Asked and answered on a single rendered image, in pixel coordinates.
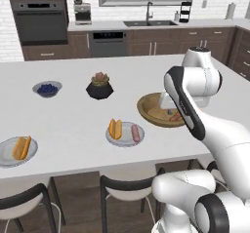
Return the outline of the grey bowl of blueberries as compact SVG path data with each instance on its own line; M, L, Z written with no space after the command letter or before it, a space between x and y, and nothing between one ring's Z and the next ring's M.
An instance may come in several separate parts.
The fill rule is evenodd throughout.
M58 81L45 81L36 84L32 91L41 97L54 97L62 87Z

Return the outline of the pink sausage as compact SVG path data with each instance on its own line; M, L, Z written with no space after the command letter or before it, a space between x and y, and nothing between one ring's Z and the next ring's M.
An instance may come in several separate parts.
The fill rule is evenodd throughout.
M133 141L139 142L140 141L140 133L139 133L137 125L133 124L131 126L131 132L132 132Z

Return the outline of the round wooden bowl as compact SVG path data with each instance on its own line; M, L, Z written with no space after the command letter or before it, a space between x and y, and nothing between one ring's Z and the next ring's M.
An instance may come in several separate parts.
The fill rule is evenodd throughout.
M139 113L151 124L162 128L177 128L184 126L186 123L183 117L176 121L170 122L169 118L172 117L178 109L172 109L173 114L169 115L167 109L161 109L159 107L158 101L160 98L160 93L153 93L143 96L139 99L137 103L137 108Z

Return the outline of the grey round plate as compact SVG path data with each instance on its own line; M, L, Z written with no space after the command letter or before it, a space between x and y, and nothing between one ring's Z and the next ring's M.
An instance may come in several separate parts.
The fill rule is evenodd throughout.
M24 164L29 161L37 152L38 144L33 139L27 151L27 155L23 160L17 160L12 156L13 149L18 141L18 137L11 137L0 143L0 167L12 168Z
M111 135L109 134L109 130L106 130L105 137L111 144L116 145L118 147L135 146L144 140L145 131L142 127L137 126L138 131L139 131L139 135L140 135L140 140L138 142L135 142L133 140L133 135L132 135L132 131L131 131L132 126L133 126L132 122L123 122L122 123L122 136L120 139L112 138Z

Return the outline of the white paper towel roll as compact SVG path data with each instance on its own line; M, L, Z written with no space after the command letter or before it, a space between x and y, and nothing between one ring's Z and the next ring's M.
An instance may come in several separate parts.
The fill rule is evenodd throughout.
M234 14L234 11L235 11L235 7L236 7L235 3L230 3L228 5L226 19L233 19L233 14Z

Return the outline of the red sausage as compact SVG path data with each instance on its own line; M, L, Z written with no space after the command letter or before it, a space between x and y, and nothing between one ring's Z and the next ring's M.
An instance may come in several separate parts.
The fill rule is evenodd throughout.
M169 118L170 122L176 122L181 118L181 114L177 111L172 117Z

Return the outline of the white chair with black frame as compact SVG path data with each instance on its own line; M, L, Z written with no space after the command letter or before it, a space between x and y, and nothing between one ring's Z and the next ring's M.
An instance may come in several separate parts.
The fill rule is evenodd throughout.
M66 222L52 177L0 183L0 220L6 220L4 233L7 233L11 220L15 222L20 233L23 233L20 218L38 205L43 205L47 212L51 233L61 233Z
M127 202L140 201L141 213L145 211L145 204L148 204L152 221L156 222L160 218L160 203L155 202L153 213L148 195L151 193L152 180L164 173L164 168L157 170L153 164L100 172L103 233L107 233L106 200L109 197Z

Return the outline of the black wall oven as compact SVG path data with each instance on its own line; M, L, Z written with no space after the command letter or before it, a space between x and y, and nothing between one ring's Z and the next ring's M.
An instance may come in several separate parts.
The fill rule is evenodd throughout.
M67 43L68 18L63 0L20 0L12 3L23 46Z

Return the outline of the steel double sink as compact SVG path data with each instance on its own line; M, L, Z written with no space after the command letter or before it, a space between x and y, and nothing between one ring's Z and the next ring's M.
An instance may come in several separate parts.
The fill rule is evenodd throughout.
M123 21L124 24L128 27L134 26L173 26L177 25L171 20L134 20L134 21Z

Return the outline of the brown side cupboard run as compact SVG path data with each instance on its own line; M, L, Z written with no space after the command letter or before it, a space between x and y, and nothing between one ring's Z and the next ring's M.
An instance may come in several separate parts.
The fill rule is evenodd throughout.
M250 82L250 30L240 27L235 30L228 67Z

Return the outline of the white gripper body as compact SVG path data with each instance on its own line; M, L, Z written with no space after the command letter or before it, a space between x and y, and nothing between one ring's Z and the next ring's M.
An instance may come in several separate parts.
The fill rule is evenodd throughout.
M171 99L171 97L166 92L162 92L160 94L158 104L161 109L175 109L176 108L175 102Z

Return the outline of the succulent in black pot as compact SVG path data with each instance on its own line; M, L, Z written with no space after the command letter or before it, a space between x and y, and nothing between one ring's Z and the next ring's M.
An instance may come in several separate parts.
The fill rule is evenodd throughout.
M109 77L102 72L92 77L91 83L86 89L88 95L95 99L108 98L113 93L113 88L109 84Z

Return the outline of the orange hot dog bun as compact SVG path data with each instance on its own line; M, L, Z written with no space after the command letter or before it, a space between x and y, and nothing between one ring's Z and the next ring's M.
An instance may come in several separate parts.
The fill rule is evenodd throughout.
M31 143L31 136L20 136L15 144L12 156L16 160L23 160L27 156L28 148Z
M122 137L122 122L112 119L109 123L108 131L113 139L120 139Z

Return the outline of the silver coffee machine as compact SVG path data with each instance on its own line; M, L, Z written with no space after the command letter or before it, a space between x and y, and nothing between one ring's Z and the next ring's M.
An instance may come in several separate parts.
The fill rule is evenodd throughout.
M73 4L75 23L80 24L91 24L91 5L84 3L82 0L75 0Z

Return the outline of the steel dishwasher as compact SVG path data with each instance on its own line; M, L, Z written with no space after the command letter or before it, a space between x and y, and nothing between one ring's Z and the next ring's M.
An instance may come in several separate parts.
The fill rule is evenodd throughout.
M101 30L90 33L92 58L126 57L127 34L123 30Z

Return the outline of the steel tap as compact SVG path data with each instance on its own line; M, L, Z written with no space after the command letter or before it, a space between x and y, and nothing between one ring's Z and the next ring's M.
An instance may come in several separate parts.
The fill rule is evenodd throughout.
M149 21L150 19L152 19L153 18L153 14L151 14L150 12L149 12L149 8L151 7L153 5L153 3L152 2L147 2L147 4L146 4L146 21Z

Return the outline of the brown base cupboard run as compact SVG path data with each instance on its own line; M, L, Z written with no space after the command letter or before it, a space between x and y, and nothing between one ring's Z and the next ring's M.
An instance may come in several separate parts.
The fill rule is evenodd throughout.
M231 49L234 27L192 27L131 29L127 34L126 57L184 54L188 48L208 48L213 58L226 62ZM68 33L64 45L22 46L25 60L91 58L90 33Z

